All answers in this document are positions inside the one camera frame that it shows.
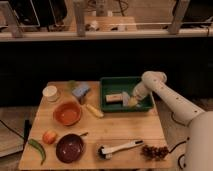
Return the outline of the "yellow gripper fingers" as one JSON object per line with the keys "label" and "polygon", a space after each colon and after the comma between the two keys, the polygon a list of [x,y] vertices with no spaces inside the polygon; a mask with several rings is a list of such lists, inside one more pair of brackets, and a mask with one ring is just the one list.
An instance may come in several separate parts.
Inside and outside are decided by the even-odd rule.
{"label": "yellow gripper fingers", "polygon": [[129,107],[135,107],[138,105],[138,100],[135,97],[131,97],[128,101]]}

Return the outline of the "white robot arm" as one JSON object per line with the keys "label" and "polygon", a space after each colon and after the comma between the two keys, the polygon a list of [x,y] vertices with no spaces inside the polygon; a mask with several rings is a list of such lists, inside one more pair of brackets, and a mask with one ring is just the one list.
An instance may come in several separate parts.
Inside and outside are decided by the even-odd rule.
{"label": "white robot arm", "polygon": [[184,171],[213,171],[213,111],[195,105],[166,85],[164,72],[146,71],[132,95],[143,100],[155,92],[189,129]]}

